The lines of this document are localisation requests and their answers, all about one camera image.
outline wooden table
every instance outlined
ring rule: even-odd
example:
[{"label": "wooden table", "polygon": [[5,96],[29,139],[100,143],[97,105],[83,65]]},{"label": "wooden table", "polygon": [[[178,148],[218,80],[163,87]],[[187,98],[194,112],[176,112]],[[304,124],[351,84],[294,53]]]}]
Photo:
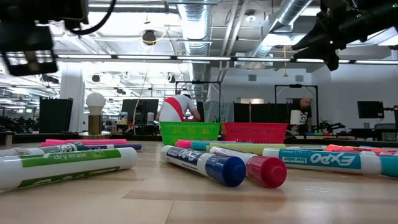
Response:
[{"label": "wooden table", "polygon": [[0,192],[0,223],[398,222],[396,179],[290,169],[279,189],[250,178],[227,188],[160,161],[161,142],[142,143],[131,170]]}]

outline plastic basket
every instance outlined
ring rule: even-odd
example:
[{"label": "plastic basket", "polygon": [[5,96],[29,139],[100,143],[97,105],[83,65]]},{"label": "plastic basket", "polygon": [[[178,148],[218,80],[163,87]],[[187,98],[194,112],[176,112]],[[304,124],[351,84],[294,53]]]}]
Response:
[{"label": "plastic basket", "polygon": [[221,123],[160,122],[163,144],[174,146],[180,140],[209,140],[218,138]]},{"label": "plastic basket", "polygon": [[284,123],[223,123],[224,140],[282,144],[288,125]]}]

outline red basket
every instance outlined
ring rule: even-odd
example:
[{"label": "red basket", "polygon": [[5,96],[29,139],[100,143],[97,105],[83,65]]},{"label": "red basket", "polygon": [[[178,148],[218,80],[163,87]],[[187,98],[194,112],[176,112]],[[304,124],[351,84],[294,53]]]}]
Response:
[{"label": "red basket", "polygon": [[283,144],[284,123],[223,123],[225,141]]}]

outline person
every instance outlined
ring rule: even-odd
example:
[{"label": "person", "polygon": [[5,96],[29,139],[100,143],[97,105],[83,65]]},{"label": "person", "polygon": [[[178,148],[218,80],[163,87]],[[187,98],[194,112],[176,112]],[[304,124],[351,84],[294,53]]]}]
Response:
[{"label": "person", "polygon": [[292,126],[292,132],[295,134],[304,134],[312,130],[312,112],[311,112],[311,99],[303,96],[299,101],[293,101],[292,110],[301,111],[300,125]]},{"label": "person", "polygon": [[[193,119],[185,119],[184,114],[189,110]],[[200,114],[188,94],[171,96],[164,100],[156,115],[157,121],[199,121]]]}]

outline red sash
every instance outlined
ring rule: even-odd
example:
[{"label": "red sash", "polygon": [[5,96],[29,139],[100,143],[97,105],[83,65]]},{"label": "red sash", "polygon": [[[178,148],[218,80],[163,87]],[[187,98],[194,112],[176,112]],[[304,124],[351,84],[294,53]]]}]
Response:
[{"label": "red sash", "polygon": [[182,108],[178,100],[176,100],[173,97],[168,97],[164,101],[170,104],[174,108],[174,110],[178,113],[178,116],[180,117],[181,121],[184,121],[184,115],[182,113]]}]

